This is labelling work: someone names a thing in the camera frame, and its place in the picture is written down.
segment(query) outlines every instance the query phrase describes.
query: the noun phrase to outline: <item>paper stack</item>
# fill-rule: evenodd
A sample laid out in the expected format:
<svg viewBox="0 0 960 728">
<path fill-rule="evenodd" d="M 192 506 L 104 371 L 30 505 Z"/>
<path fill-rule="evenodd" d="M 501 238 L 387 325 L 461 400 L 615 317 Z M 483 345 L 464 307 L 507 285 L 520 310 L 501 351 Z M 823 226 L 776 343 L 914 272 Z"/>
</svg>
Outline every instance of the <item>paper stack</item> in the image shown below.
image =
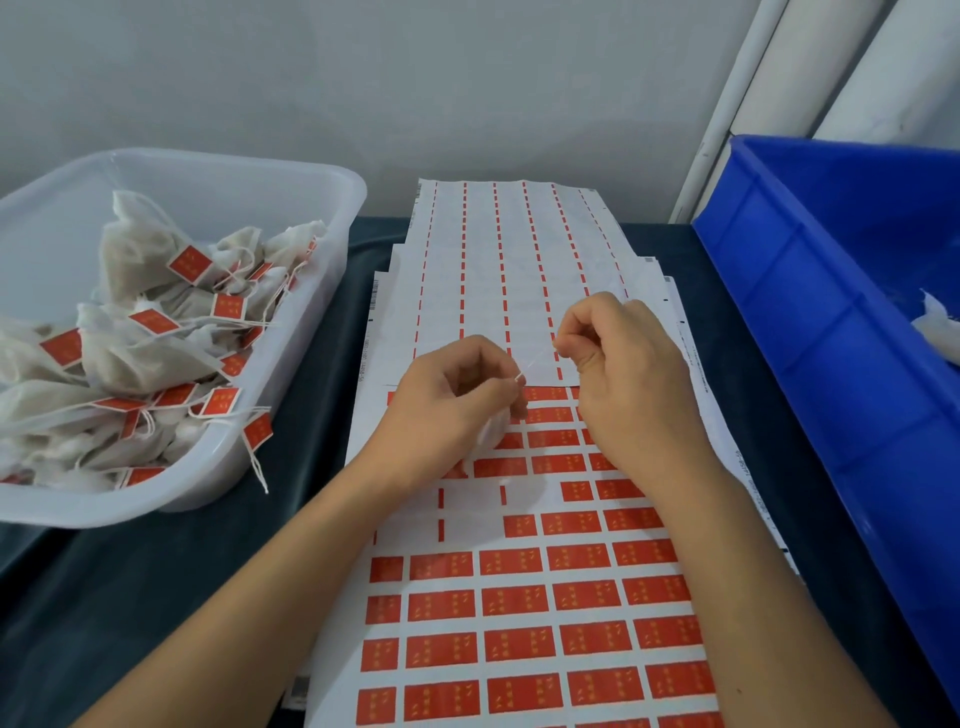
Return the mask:
<svg viewBox="0 0 960 728">
<path fill-rule="evenodd" d="M 307 725 L 721 725 L 668 535 L 593 444 L 576 369 L 550 344 L 566 309 L 602 290 L 647 303 L 681 346 L 711 442 L 783 546 L 676 286 L 599 195 L 421 182 L 406 243 L 375 274 L 348 460 L 413 359 L 474 333 L 520 365 L 530 414 L 377 530 L 318 638 Z"/>
</svg>

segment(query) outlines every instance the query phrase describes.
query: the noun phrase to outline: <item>forearm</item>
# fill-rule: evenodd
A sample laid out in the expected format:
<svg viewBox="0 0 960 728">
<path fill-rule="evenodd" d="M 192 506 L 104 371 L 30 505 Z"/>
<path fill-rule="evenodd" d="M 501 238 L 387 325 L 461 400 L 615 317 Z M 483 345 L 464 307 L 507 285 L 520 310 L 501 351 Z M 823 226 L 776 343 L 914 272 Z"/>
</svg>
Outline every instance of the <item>forearm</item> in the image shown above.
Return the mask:
<svg viewBox="0 0 960 728">
<path fill-rule="evenodd" d="M 363 544 L 398 501 L 342 471 L 79 726 L 262 726 Z"/>
<path fill-rule="evenodd" d="M 684 570 L 726 725 L 893 725 L 746 489 L 713 459 L 687 461 L 669 480 L 652 497 Z"/>
</svg>

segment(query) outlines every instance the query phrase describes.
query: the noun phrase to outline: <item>mesh tea bag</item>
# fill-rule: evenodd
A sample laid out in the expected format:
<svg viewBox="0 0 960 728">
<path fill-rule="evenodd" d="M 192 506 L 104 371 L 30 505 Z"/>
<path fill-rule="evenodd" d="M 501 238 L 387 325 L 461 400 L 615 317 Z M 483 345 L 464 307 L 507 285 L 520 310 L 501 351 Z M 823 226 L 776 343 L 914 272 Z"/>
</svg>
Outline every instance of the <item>mesh tea bag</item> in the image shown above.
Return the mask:
<svg viewBox="0 0 960 728">
<path fill-rule="evenodd" d="M 190 238 L 155 202 L 127 190 L 113 193 L 117 221 L 104 226 L 100 240 L 103 303 L 132 306 L 136 297 L 162 283 L 180 280 L 167 262 Z"/>
</svg>

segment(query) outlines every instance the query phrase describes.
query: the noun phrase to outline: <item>table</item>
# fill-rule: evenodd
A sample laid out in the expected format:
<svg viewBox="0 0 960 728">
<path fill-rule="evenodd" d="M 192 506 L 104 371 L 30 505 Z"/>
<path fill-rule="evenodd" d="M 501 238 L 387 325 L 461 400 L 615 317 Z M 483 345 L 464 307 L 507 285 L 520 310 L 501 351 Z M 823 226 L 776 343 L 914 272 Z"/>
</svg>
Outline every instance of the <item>table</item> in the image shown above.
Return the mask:
<svg viewBox="0 0 960 728">
<path fill-rule="evenodd" d="M 145 657 L 343 466 L 372 272 L 405 218 L 358 218 L 347 271 L 258 452 L 215 503 L 87 531 L 0 524 L 0 722 L 63 726 Z M 902 726 L 960 725 L 689 226 L 624 225 L 673 276 L 714 395 L 813 598 Z M 272 726 L 302 725 L 277 710 Z"/>
</svg>

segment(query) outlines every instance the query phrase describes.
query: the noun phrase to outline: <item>translucent plastic bin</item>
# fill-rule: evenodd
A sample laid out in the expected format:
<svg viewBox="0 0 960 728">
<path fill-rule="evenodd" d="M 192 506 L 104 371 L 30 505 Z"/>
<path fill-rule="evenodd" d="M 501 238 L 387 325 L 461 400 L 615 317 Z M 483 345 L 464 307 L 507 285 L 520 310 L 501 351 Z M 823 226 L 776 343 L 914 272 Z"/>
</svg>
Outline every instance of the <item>translucent plastic bin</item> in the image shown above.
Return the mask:
<svg viewBox="0 0 960 728">
<path fill-rule="evenodd" d="M 326 164 L 123 149 L 77 159 L 0 200 L 0 311 L 69 322 L 97 285 L 100 233 L 115 219 L 114 189 L 151 197 L 198 242 L 247 225 L 267 239 L 322 219 L 323 245 L 298 275 L 237 379 L 236 406 L 277 406 L 347 265 L 350 224 L 367 197 L 358 175 Z M 174 466 L 131 488 L 96 495 L 0 484 L 0 520 L 66 528 L 126 521 L 156 509 L 196 508 L 250 465 L 240 419 L 211 425 Z"/>
<path fill-rule="evenodd" d="M 693 227 L 960 708 L 960 154 L 739 136 Z"/>
</svg>

